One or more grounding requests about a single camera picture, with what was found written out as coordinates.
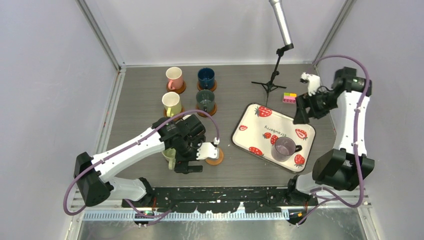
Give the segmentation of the ridged wooden coaster four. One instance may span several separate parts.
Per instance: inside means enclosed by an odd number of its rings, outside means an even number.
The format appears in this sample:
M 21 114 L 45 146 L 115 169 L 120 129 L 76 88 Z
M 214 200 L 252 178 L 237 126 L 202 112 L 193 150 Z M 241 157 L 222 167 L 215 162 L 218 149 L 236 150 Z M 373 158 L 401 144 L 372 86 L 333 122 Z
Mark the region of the ridged wooden coaster four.
M 198 105 L 196 105 L 196 109 L 199 110 L 199 112 L 197 113 L 200 117 L 203 118 L 207 118 L 206 112 L 203 111 L 202 109 L 200 109 L 200 107 Z M 210 116 L 213 116 L 216 112 L 217 112 L 217 104 L 214 103 L 213 109 L 209 112 L 207 112 Z

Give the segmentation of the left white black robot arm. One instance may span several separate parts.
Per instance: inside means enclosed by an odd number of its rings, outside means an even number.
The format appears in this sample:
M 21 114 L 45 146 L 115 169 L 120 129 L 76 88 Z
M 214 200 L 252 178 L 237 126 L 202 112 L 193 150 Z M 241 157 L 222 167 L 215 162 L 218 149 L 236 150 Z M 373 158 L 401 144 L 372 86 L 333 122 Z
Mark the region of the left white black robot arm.
M 104 201 L 129 200 L 148 207 L 154 199 L 149 182 L 119 178 L 116 175 L 138 161 L 167 149 L 175 149 L 177 172 L 201 172 L 202 166 L 189 166 L 197 160 L 198 149 L 206 140 L 206 128 L 195 115 L 178 121 L 162 117 L 139 136 L 106 152 L 90 156 L 83 152 L 76 157 L 74 179 L 85 206 L 97 206 Z

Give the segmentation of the light orange coaster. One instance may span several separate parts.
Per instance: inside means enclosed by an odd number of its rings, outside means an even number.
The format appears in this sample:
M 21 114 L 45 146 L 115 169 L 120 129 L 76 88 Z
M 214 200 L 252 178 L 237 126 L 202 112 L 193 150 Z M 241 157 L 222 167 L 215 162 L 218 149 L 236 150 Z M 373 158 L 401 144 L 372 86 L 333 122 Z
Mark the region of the light orange coaster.
M 219 165 L 224 160 L 224 153 L 221 150 L 221 148 L 219 148 L 218 153 L 219 153 L 219 156 L 218 156 L 217 159 L 206 158 L 205 159 L 205 162 L 207 164 L 211 165 L 211 166 L 217 166 L 217 165 Z

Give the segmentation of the ridged wooden coaster three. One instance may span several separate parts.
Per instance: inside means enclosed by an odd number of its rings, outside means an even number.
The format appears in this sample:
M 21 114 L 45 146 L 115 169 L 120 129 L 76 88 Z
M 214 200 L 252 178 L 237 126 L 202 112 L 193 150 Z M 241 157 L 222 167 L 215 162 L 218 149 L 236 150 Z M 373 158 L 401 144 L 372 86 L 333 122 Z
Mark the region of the ridged wooden coaster three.
M 180 113 L 183 113 L 185 111 L 185 108 L 184 107 L 182 107 L 181 108 L 181 111 L 180 111 Z M 167 116 L 167 109 L 164 109 L 163 110 L 163 116 L 165 117 L 165 118 L 170 118 L 170 116 Z M 180 119 L 182 119 L 183 118 L 183 116 L 179 116 L 179 117 L 177 117 L 177 118 L 174 118 L 173 119 L 173 121 L 178 121 L 178 120 L 180 120 Z

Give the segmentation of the dark green mug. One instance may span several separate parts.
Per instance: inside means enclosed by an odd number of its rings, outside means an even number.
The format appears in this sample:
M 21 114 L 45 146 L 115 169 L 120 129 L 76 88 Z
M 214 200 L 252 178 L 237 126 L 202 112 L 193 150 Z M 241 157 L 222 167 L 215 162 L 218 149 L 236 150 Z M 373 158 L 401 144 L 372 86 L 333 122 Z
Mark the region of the dark green mug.
M 196 94 L 196 107 L 207 113 L 211 113 L 215 108 L 215 95 L 208 89 L 200 90 Z

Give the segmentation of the pink mug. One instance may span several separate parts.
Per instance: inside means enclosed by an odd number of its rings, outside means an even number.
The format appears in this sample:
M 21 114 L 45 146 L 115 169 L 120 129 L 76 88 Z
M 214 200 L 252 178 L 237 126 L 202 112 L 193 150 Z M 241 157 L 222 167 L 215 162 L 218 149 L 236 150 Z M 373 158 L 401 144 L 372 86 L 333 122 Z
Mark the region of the pink mug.
M 179 67 L 173 66 L 166 70 L 167 88 L 171 91 L 179 90 L 184 85 L 183 72 Z

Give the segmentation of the purple mug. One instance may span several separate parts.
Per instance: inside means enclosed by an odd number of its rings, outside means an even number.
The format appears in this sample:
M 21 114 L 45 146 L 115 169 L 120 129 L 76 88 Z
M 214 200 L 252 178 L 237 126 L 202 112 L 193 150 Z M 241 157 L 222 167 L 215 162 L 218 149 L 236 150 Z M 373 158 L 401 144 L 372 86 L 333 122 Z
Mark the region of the purple mug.
M 274 160 L 284 162 L 288 160 L 294 153 L 300 152 L 303 149 L 301 145 L 294 142 L 289 137 L 279 137 L 271 148 L 271 155 Z

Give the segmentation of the light green mug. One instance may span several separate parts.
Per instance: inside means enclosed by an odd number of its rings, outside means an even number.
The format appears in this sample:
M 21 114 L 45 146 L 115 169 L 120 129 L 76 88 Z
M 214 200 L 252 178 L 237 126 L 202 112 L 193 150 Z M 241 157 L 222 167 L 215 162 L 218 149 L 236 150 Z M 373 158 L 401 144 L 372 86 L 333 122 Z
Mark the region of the light green mug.
M 176 165 L 176 150 L 174 148 L 168 148 L 161 153 L 168 162 L 168 169 L 174 170 Z

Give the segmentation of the ridged wooden coaster two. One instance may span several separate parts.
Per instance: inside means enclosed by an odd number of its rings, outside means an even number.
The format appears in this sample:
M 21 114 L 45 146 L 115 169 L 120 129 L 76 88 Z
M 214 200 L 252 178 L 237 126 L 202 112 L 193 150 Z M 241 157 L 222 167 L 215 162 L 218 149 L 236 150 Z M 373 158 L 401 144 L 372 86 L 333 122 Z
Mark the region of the ridged wooden coaster two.
M 208 88 L 208 90 L 211 91 L 211 92 L 214 92 L 217 89 L 217 86 L 218 86 L 218 84 L 217 84 L 217 81 L 215 80 L 214 81 L 214 84 L 213 84 L 213 87 L 212 88 Z M 201 83 L 199 81 L 197 82 L 197 89 L 199 91 L 205 90 L 204 88 L 202 88 Z

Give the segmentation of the ridged wooden coaster one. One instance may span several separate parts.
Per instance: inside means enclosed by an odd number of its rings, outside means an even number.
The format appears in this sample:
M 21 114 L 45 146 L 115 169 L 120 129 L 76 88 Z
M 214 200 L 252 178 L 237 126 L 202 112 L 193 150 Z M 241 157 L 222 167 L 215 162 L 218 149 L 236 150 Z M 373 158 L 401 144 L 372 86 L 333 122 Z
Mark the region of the ridged wooden coaster one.
M 174 92 L 174 93 L 177 93 L 177 94 L 182 94 L 186 90 L 186 88 L 187 88 L 187 85 L 186 85 L 185 81 L 183 81 L 182 87 L 180 87 L 178 89 L 170 89 L 168 84 L 166 85 L 167 92 Z

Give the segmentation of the white strawberry serving tray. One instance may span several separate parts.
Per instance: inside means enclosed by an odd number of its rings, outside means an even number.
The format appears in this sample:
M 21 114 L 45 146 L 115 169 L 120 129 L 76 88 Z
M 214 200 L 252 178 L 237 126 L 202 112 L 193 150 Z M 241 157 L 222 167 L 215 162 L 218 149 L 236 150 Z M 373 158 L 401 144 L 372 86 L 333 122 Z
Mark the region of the white strawberry serving tray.
M 292 173 L 306 168 L 316 130 L 309 124 L 293 124 L 293 118 L 258 103 L 246 106 L 231 135 L 231 142 L 243 151 L 273 163 Z M 288 137 L 302 149 L 288 159 L 272 156 L 280 137 Z

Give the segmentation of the yellow-green handled mug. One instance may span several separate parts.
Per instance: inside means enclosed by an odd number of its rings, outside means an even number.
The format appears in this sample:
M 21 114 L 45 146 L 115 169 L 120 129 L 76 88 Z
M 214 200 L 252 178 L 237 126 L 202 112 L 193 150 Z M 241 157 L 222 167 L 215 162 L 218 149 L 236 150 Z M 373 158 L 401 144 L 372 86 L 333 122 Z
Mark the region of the yellow-green handled mug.
M 163 115 L 165 117 L 173 117 L 180 114 L 183 110 L 180 95 L 176 92 L 165 93 L 161 101 L 164 107 Z

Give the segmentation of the dark blue mug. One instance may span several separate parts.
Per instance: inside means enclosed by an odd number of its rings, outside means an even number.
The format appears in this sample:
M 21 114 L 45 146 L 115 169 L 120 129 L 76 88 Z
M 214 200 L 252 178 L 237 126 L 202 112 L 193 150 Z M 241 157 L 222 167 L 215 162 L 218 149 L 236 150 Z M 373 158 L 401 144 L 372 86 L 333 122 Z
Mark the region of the dark blue mug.
M 215 72 L 209 67 L 201 68 L 197 73 L 198 85 L 202 90 L 211 90 L 215 87 Z

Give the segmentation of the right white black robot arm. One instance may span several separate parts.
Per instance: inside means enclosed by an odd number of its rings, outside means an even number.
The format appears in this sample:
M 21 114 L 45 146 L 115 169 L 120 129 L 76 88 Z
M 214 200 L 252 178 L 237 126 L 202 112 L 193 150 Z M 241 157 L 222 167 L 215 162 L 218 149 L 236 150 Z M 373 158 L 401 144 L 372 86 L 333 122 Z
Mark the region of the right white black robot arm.
M 375 161 L 367 156 L 364 138 L 372 81 L 357 76 L 355 68 L 343 67 L 335 72 L 330 89 L 314 74 L 302 73 L 300 82 L 307 84 L 308 91 L 296 97 L 294 125 L 308 124 L 333 109 L 340 110 L 341 119 L 335 128 L 333 148 L 315 161 L 311 173 L 288 181 L 285 198 L 291 205 L 306 203 L 313 193 L 322 190 L 332 195 L 353 191 L 363 186 L 375 167 Z

